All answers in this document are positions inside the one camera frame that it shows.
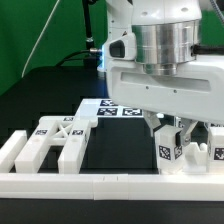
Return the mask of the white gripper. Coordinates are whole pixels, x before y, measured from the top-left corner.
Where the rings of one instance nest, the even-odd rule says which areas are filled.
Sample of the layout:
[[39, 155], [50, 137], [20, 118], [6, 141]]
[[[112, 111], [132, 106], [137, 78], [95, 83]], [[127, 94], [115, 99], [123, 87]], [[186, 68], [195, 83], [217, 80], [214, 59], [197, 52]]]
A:
[[224, 124], [224, 56], [200, 55], [179, 65], [175, 76], [147, 74], [138, 63], [113, 60], [106, 81], [114, 103], [145, 110], [151, 136], [161, 125], [156, 113], [182, 118], [182, 146], [190, 144], [197, 121]]

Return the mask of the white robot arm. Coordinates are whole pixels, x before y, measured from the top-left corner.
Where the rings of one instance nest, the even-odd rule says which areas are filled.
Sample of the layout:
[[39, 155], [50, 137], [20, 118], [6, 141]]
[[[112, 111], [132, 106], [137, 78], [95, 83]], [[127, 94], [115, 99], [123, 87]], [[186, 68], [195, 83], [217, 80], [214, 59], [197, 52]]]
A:
[[201, 11], [213, 1], [106, 0], [109, 97], [142, 109], [151, 129], [158, 113], [180, 117], [181, 145], [199, 121], [224, 125], [224, 50], [199, 38]]

